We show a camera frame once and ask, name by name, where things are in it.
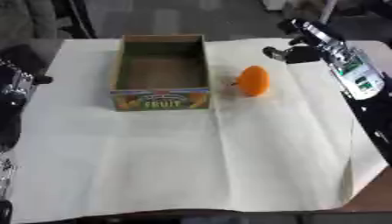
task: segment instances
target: floor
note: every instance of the floor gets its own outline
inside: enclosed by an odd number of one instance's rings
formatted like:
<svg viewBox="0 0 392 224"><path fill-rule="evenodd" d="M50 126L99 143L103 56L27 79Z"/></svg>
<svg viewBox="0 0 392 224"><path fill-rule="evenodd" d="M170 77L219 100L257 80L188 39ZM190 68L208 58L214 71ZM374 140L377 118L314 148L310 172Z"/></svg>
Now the floor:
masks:
<svg viewBox="0 0 392 224"><path fill-rule="evenodd" d="M99 38L173 33L203 33L210 41L286 37L276 26L283 16L267 12L261 0L86 1ZM377 16L335 17L331 26L348 39L392 39L392 21Z"/></svg>

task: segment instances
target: box label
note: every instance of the box label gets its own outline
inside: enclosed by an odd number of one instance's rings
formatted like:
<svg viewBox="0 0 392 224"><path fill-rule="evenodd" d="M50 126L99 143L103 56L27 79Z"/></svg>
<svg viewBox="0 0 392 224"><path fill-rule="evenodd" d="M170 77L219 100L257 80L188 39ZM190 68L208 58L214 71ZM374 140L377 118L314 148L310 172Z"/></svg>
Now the box label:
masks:
<svg viewBox="0 0 392 224"><path fill-rule="evenodd" d="M209 93L118 95L119 110L206 109Z"/></svg>

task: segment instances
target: cardboard box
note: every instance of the cardboard box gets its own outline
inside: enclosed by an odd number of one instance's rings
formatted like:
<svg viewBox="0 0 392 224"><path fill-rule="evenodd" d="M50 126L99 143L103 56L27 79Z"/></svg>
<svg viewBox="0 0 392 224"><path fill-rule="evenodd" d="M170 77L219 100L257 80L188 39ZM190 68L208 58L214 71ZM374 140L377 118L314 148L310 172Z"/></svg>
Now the cardboard box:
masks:
<svg viewBox="0 0 392 224"><path fill-rule="evenodd" d="M110 94L119 111L207 109L203 36L125 36Z"/></svg>

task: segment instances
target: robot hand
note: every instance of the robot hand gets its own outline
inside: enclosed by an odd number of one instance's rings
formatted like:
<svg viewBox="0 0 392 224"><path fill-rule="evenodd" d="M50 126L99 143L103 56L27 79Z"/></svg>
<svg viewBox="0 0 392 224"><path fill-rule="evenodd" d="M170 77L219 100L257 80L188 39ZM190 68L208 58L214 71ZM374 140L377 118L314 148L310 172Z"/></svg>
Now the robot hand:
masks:
<svg viewBox="0 0 392 224"><path fill-rule="evenodd" d="M339 34L320 22L289 19L279 28L299 33L293 46L279 51L264 48L264 54L288 64L322 59L340 85L342 95L379 152L392 165L392 81L381 73L360 49L348 47Z"/></svg>

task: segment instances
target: white sheet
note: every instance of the white sheet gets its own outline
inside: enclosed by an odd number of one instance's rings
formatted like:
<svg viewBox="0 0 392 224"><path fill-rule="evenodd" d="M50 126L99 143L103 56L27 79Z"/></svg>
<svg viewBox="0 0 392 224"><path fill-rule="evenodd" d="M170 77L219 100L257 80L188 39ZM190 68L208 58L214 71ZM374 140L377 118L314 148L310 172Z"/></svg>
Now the white sheet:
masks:
<svg viewBox="0 0 392 224"><path fill-rule="evenodd" d="M341 206L385 162L359 126L352 131L353 115L322 63L309 73L263 56L264 46L286 42L208 43L214 109L118 113L107 88L118 41L66 41L48 72L55 82L39 89L24 114L14 222L170 208ZM222 93L251 65L269 71L266 95ZM364 154L373 159L353 160Z"/></svg>

